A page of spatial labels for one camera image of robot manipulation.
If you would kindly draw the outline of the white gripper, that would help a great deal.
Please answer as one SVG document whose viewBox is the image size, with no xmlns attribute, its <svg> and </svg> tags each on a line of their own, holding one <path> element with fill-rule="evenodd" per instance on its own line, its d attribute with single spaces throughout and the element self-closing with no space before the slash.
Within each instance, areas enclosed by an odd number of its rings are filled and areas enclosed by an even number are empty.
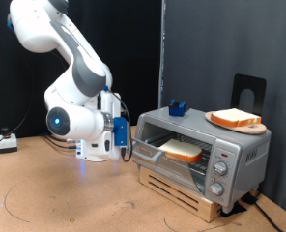
<svg viewBox="0 0 286 232">
<path fill-rule="evenodd" d="M 117 160 L 120 146 L 116 144 L 114 120 L 121 116 L 121 103 L 110 92 L 100 92 L 96 97 L 96 108 L 92 110 L 94 126 L 86 140 L 86 160 Z"/>
</svg>

